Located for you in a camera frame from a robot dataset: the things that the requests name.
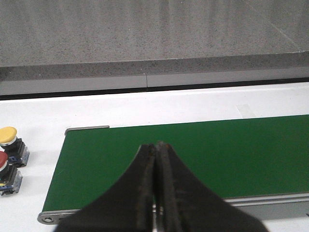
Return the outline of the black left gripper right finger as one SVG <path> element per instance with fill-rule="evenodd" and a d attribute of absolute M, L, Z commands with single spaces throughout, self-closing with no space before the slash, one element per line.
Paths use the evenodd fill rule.
<path fill-rule="evenodd" d="M 182 162 L 170 144 L 156 145 L 159 232 L 266 232 L 257 218 L 225 202 Z"/>

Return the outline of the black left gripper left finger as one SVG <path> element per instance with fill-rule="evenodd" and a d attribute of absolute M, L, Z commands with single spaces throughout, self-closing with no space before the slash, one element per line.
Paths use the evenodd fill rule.
<path fill-rule="evenodd" d="M 100 197 L 61 220 L 57 232 L 151 232 L 153 144 L 141 145 L 122 176 Z"/>

